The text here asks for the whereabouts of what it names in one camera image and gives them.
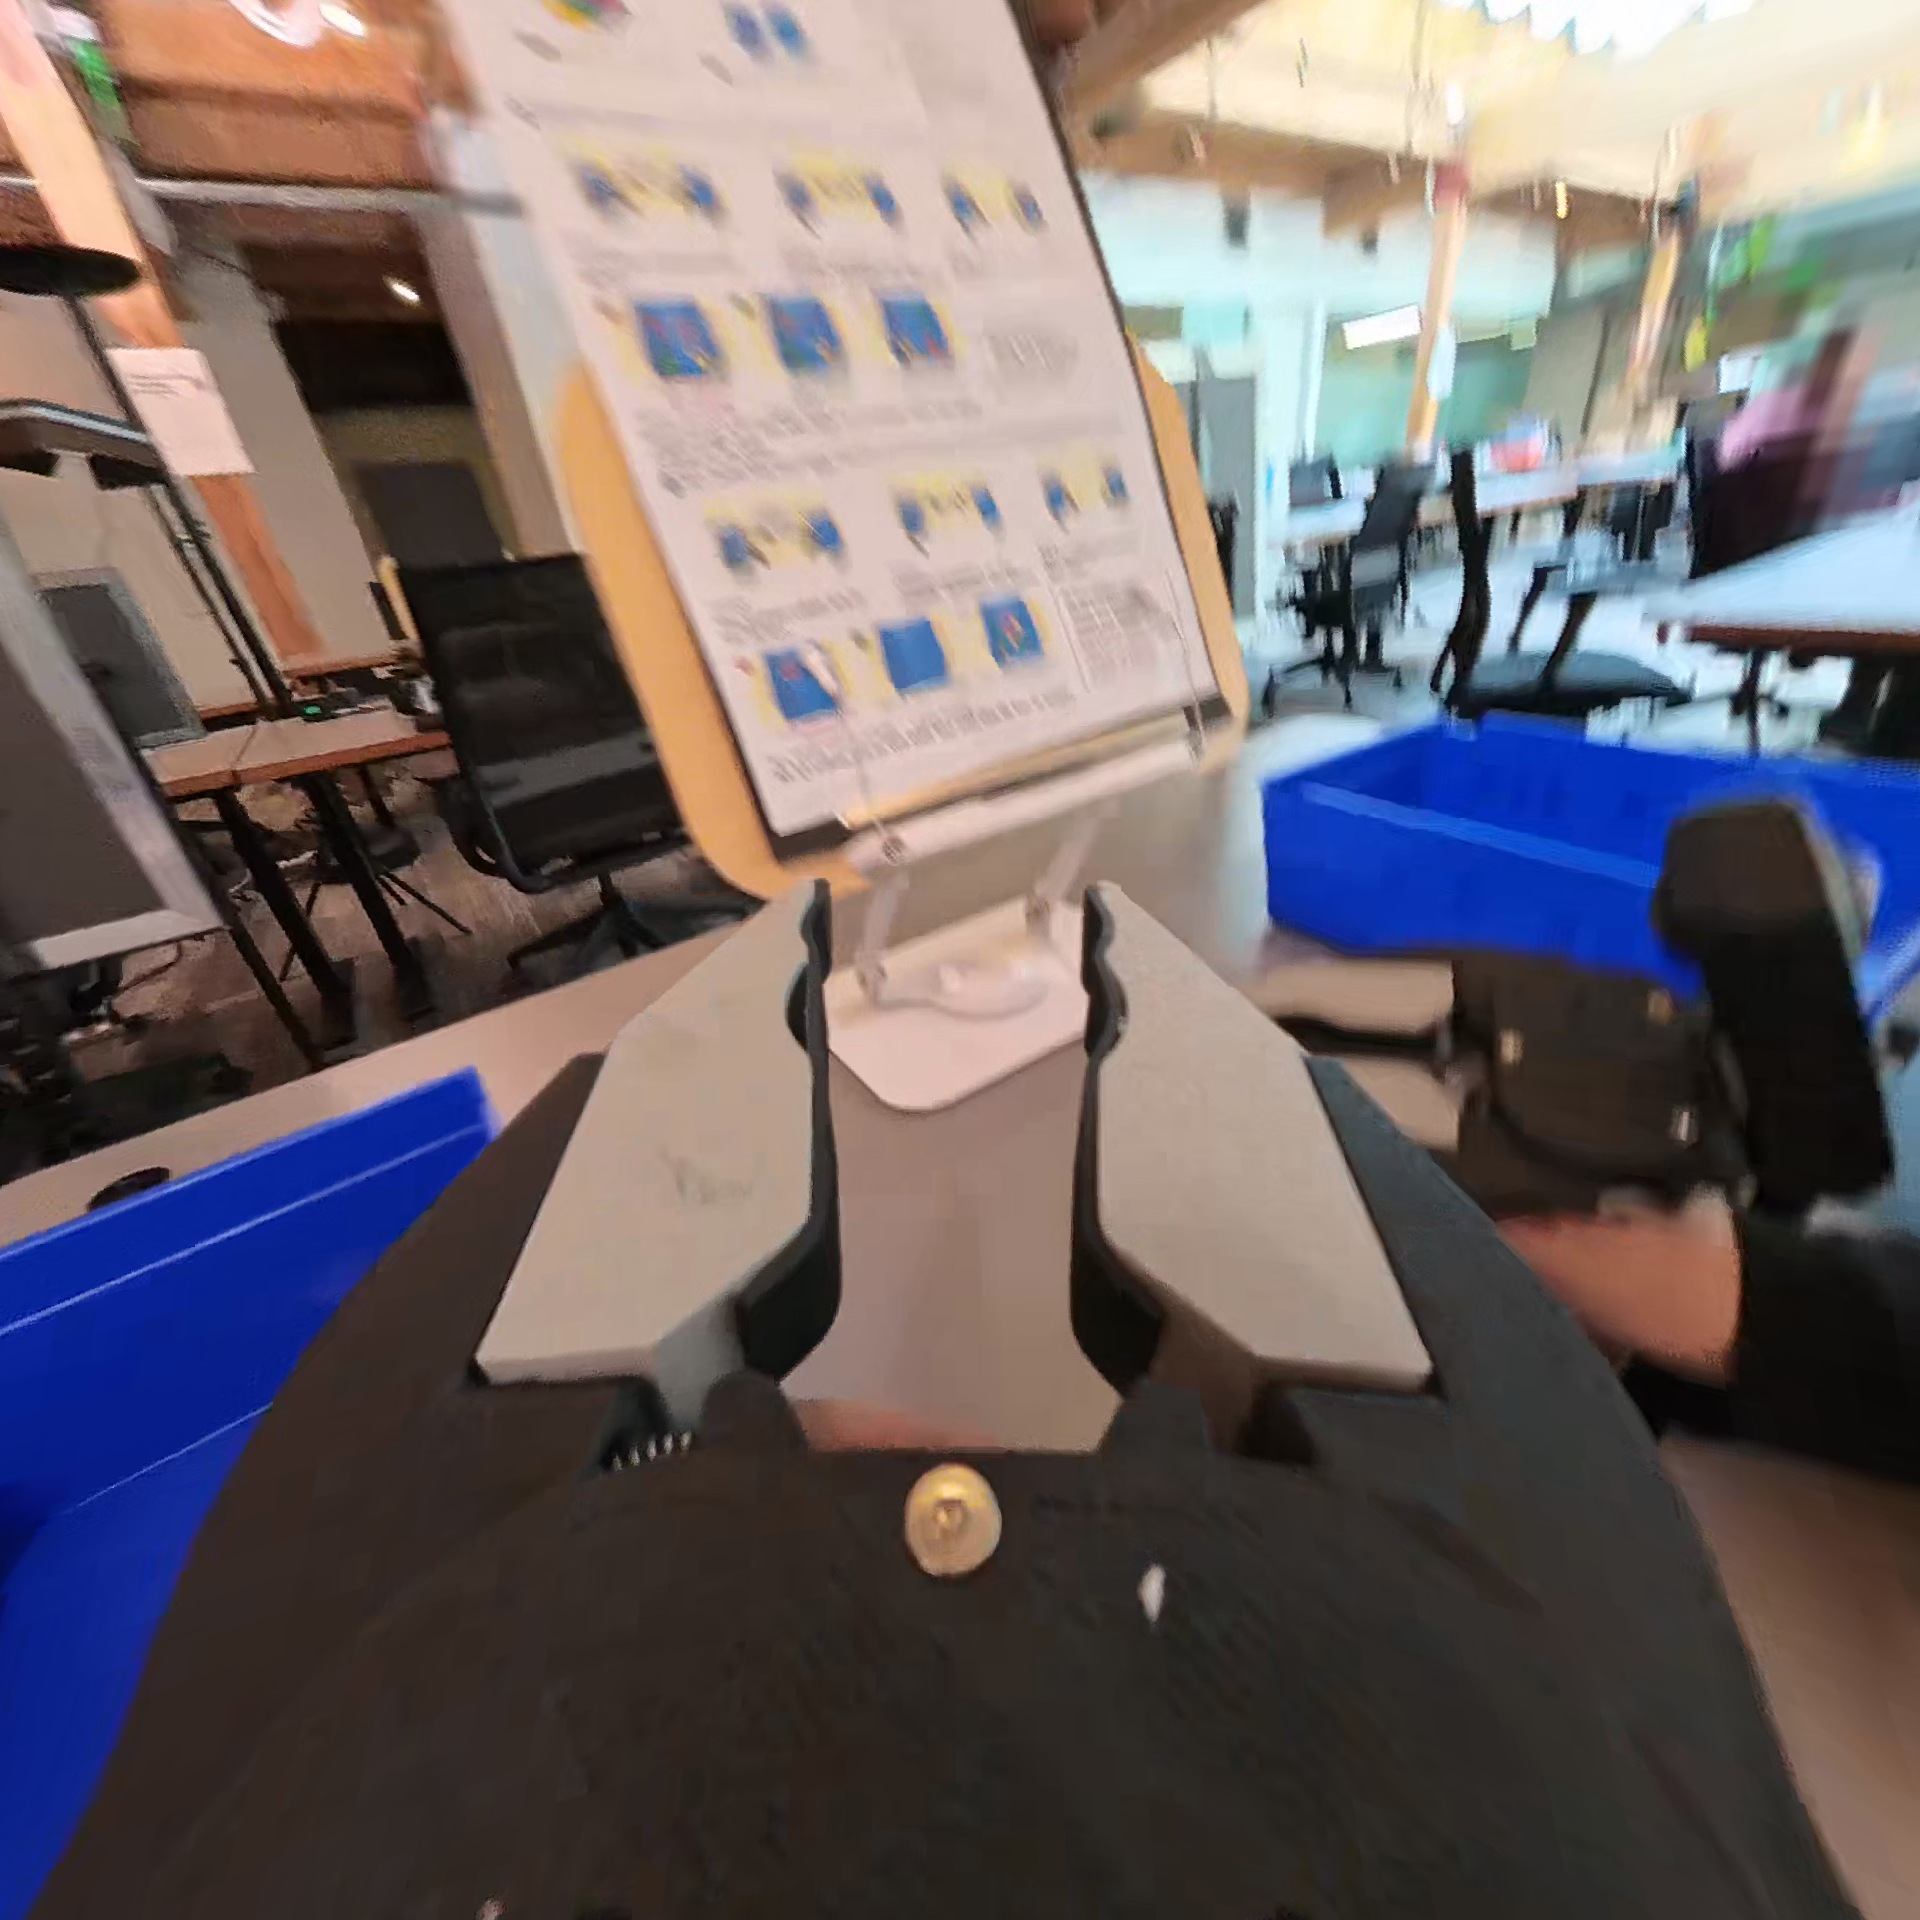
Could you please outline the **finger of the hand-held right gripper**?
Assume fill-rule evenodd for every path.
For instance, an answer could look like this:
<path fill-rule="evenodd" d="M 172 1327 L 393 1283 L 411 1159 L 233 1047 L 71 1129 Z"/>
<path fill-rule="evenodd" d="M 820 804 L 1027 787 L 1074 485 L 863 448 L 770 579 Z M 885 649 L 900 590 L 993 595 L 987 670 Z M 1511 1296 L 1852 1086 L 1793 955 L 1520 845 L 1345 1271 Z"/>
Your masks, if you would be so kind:
<path fill-rule="evenodd" d="M 1453 1008 L 1449 961 L 1324 958 L 1267 973 L 1267 1014 L 1335 1041 L 1433 1041 Z"/>

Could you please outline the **printed instruction sheet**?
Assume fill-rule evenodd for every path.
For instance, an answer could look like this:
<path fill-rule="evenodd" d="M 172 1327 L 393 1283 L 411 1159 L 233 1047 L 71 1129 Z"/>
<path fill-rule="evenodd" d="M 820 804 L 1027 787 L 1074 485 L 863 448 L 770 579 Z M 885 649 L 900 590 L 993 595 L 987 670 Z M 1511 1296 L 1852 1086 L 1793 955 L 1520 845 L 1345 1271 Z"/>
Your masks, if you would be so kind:
<path fill-rule="evenodd" d="M 1221 709 L 1013 4 L 444 4 L 767 830 Z"/>

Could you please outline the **person's right hand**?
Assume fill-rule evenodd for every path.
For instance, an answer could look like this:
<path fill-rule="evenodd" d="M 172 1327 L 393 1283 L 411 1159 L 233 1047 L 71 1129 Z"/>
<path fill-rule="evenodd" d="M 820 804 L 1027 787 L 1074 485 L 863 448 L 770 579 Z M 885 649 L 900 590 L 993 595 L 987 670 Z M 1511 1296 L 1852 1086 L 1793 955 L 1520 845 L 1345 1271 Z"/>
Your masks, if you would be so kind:
<path fill-rule="evenodd" d="M 1741 1254 L 1729 1217 L 1525 1215 L 1499 1233 L 1605 1351 L 1729 1383 L 1741 1317 Z"/>

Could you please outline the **person's right forearm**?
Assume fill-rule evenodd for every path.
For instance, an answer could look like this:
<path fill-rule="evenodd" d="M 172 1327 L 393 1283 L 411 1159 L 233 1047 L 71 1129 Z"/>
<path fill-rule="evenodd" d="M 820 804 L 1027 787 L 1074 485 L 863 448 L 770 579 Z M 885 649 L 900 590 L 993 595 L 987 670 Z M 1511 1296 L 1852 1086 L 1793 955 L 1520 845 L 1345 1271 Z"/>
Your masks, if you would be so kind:
<path fill-rule="evenodd" d="M 1736 1228 L 1741 1305 L 1716 1380 L 1633 1357 L 1623 1390 L 1648 1428 L 1697 1433 L 1917 1483 L 1917 1239 Z"/>

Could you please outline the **blue plastic bin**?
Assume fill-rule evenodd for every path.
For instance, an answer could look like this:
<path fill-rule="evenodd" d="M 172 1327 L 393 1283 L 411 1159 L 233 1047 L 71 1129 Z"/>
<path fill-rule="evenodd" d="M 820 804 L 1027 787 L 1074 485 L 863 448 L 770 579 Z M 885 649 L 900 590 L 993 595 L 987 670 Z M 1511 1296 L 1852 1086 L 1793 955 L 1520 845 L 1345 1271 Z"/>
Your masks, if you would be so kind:
<path fill-rule="evenodd" d="M 1676 751 L 1493 718 L 1385 736 L 1265 787 L 1269 919 L 1345 953 L 1513 950 L 1693 995 L 1651 916 L 1669 830 L 1780 798 L 1879 877 L 1856 961 L 1873 1024 L 1917 971 L 1917 780 L 1885 764 Z"/>
<path fill-rule="evenodd" d="M 263 1409 L 495 1136 L 455 1071 L 4 1251 L 4 1917 L 77 1828 Z"/>

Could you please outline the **large grey partition panel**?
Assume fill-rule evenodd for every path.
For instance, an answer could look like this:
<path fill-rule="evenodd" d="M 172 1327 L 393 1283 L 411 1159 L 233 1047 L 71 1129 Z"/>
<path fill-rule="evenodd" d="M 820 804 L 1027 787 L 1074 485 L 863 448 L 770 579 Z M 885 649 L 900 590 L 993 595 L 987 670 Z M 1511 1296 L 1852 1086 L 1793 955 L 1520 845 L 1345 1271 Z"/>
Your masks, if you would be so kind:
<path fill-rule="evenodd" d="M 185 844 L 2 533 L 4 979 L 225 932 Z"/>

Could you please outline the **white paper notice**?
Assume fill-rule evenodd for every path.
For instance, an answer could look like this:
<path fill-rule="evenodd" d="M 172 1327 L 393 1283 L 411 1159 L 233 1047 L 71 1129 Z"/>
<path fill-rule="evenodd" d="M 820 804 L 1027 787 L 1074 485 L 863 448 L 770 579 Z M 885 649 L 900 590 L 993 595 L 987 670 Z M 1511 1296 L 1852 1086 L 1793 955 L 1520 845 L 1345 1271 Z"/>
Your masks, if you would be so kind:
<path fill-rule="evenodd" d="M 232 478 L 253 470 L 208 359 L 193 348 L 109 348 L 128 403 L 172 472 Z"/>

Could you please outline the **wooden top desk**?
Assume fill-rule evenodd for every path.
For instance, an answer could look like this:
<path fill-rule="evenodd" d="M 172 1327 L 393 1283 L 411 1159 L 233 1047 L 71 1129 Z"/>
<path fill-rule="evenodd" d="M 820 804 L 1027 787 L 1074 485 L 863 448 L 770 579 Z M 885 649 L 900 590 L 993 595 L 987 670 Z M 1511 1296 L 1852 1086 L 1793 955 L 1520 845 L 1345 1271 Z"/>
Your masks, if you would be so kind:
<path fill-rule="evenodd" d="M 276 718 L 140 751 L 168 799 L 213 803 L 257 899 L 268 907 L 295 966 L 315 995 L 317 1022 L 307 1024 L 299 1017 L 244 931 L 235 931 L 232 940 L 314 1070 L 351 1057 L 361 1045 L 352 966 L 335 958 L 320 940 L 308 909 L 273 857 L 266 831 L 247 813 L 242 793 L 261 783 L 289 783 L 305 795 L 325 849 L 346 875 L 361 919 L 388 959 L 400 1013 L 410 1027 L 419 1027 L 440 1013 L 434 992 L 417 941 L 400 931 L 392 891 L 378 875 L 340 774 L 447 747 L 448 734 L 442 727 L 419 727 L 386 709 L 314 723 Z"/>

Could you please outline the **black office chair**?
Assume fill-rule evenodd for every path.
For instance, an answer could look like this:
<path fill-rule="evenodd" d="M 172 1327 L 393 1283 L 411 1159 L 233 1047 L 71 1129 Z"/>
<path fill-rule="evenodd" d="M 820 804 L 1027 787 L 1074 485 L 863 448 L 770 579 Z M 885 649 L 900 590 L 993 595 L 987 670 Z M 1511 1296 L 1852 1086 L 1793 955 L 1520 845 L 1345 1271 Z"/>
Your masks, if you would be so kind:
<path fill-rule="evenodd" d="M 452 845 L 525 899 L 592 888 L 509 953 L 517 990 L 552 953 L 577 975 L 760 909 L 695 852 L 581 557 L 395 579 L 460 767 L 440 799 Z"/>
<path fill-rule="evenodd" d="M 1373 492 L 1360 503 L 1357 529 L 1311 567 L 1287 604 L 1303 636 L 1320 645 L 1296 670 L 1311 668 L 1335 686 L 1346 711 L 1362 678 L 1403 686 L 1403 671 L 1385 657 L 1383 647 L 1387 625 L 1407 613 L 1409 552 L 1432 489 L 1432 463 L 1383 467 Z"/>
<path fill-rule="evenodd" d="M 1459 723 L 1491 715 L 1586 725 L 1623 705 L 1672 711 L 1691 687 L 1634 655 L 1584 651 L 1579 637 L 1602 598 L 1597 590 L 1568 596 L 1552 649 L 1487 653 L 1493 620 L 1491 516 L 1482 515 L 1476 462 L 1469 448 L 1449 455 L 1449 497 L 1461 564 L 1459 606 L 1448 643 L 1428 673 L 1442 712 Z"/>

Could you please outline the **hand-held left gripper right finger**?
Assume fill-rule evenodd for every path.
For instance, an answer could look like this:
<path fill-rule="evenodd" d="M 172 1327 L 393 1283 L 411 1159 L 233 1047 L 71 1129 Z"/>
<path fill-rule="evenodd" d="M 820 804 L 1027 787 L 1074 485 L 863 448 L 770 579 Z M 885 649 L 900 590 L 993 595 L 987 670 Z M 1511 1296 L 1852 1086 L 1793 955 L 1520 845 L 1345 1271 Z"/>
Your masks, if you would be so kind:
<path fill-rule="evenodd" d="M 1083 907 L 1072 1335 L 1211 1425 L 1295 1384 L 1412 1399 L 1433 1359 L 1308 1055 L 1123 888 Z"/>

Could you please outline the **grey top wooden table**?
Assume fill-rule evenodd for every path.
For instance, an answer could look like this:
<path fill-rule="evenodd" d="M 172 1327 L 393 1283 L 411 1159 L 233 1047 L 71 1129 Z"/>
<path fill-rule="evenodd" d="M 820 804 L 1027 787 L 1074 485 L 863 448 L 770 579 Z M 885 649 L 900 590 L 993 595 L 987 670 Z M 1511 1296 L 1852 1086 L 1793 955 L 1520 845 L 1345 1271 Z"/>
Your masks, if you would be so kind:
<path fill-rule="evenodd" d="M 1643 617 L 1745 661 L 1730 712 L 1762 743 L 1765 661 L 1917 655 L 1917 510 L 1852 518 L 1756 559 L 1643 596 Z"/>

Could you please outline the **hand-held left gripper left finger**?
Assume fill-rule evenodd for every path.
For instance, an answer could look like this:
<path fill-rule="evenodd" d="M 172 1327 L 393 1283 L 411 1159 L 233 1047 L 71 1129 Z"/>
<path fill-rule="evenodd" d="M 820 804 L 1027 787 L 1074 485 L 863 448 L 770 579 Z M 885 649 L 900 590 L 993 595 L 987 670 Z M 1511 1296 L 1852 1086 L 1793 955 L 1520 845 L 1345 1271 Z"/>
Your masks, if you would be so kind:
<path fill-rule="evenodd" d="M 832 899 L 744 921 L 609 1045 L 495 1317 L 489 1384 L 641 1380 L 695 1423 L 836 1315 Z"/>

